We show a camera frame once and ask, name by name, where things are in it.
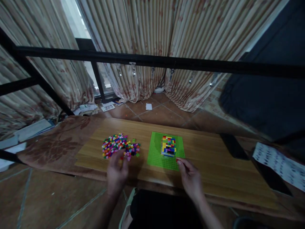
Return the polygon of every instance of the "hand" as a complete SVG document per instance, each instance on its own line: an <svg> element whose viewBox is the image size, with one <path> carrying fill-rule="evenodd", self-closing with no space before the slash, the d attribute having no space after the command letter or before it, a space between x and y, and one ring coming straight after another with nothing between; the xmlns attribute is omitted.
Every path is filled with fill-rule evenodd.
<svg viewBox="0 0 305 229"><path fill-rule="evenodd" d="M204 200L205 196L202 189L201 175L198 169L188 160L177 157L176 159L181 172L182 184L185 192L196 203Z"/></svg>
<svg viewBox="0 0 305 229"><path fill-rule="evenodd" d="M118 197L123 190L127 177L127 158L124 158L122 167L119 165L120 157L123 156L124 149L112 154L107 168L107 194Z"/></svg>

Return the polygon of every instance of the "pile of lego bricks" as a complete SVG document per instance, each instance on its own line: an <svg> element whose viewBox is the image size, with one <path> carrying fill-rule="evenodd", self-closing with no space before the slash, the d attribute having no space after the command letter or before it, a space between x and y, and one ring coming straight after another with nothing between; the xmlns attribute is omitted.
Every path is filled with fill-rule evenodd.
<svg viewBox="0 0 305 229"><path fill-rule="evenodd" d="M112 154L120 149L126 149L124 157L127 157L128 161L130 161L131 156L140 156L141 144L131 143L130 141L127 141L127 137L127 135L123 136L123 133L120 133L106 138L102 145L103 157L105 159L110 159Z"/></svg>
<svg viewBox="0 0 305 229"><path fill-rule="evenodd" d="M172 137L163 136L161 154L174 157L176 151L176 140Z"/></svg>

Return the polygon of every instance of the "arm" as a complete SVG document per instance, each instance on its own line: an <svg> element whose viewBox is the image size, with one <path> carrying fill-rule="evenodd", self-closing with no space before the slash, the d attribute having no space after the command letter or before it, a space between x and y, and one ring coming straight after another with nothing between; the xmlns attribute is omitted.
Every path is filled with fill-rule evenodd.
<svg viewBox="0 0 305 229"><path fill-rule="evenodd" d="M95 218L88 222L85 228L106 229L108 227L112 212L117 205L119 196L125 186L128 176L127 159L124 158L120 167L119 160L124 150L119 150L110 158L107 168L107 191L103 198L102 209L96 211Z"/></svg>
<svg viewBox="0 0 305 229"><path fill-rule="evenodd" d="M181 172L182 184L196 209L209 229L223 229L223 226L215 216L210 205L208 204L201 183L201 176L195 166L188 160L177 158L179 170Z"/></svg>

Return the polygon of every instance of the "curtain hook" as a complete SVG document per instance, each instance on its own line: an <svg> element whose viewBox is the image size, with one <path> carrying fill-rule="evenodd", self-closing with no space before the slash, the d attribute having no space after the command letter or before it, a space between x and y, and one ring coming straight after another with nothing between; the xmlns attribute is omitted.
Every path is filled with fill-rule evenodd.
<svg viewBox="0 0 305 229"><path fill-rule="evenodd" d="M189 84L192 83L193 78L195 77L195 75L197 75L197 72L196 72L196 71L192 71L191 77L190 77L190 79L189 79L189 81L188 81Z"/></svg>
<svg viewBox="0 0 305 229"><path fill-rule="evenodd" d="M217 76L218 76L218 74L220 74L220 73L214 72L213 77L212 77L212 80L211 80L211 82L210 82L210 87L213 87L213 86L215 85L215 83L216 83L216 81L217 81Z"/></svg>
<svg viewBox="0 0 305 229"><path fill-rule="evenodd" d="M129 62L129 64L131 64L131 66L132 66L132 73L133 73L133 76L135 77L136 76L136 62Z"/></svg>
<svg viewBox="0 0 305 229"><path fill-rule="evenodd" d="M153 79L154 72L155 72L155 67L152 67L152 79Z"/></svg>
<svg viewBox="0 0 305 229"><path fill-rule="evenodd" d="M171 80L172 80L172 76L173 76L173 74L174 74L174 72L175 72L175 69L171 69L171 76L170 76L170 78L169 78L169 81L171 82Z"/></svg>
<svg viewBox="0 0 305 229"><path fill-rule="evenodd" d="M119 73L119 77L121 77L122 76L121 64L115 64L115 66L117 67L117 71Z"/></svg>

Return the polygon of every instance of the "finger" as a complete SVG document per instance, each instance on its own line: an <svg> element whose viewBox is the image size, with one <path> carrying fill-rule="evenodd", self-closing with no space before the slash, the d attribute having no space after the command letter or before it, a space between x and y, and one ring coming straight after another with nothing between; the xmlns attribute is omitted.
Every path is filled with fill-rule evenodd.
<svg viewBox="0 0 305 229"><path fill-rule="evenodd" d="M115 167L118 165L118 162L120 160L120 157L123 155L124 150L121 149L116 153L113 153L111 158L110 158L110 162L109 162L109 166Z"/></svg>
<svg viewBox="0 0 305 229"><path fill-rule="evenodd" d="M177 164L179 166L181 176L186 176L186 170L184 164L180 160L177 160Z"/></svg>
<svg viewBox="0 0 305 229"><path fill-rule="evenodd" d="M188 160L184 158L177 157L177 160L180 160L190 171L195 171L197 168Z"/></svg>
<svg viewBox="0 0 305 229"><path fill-rule="evenodd" d="M122 171L128 171L128 163L126 157L123 159Z"/></svg>

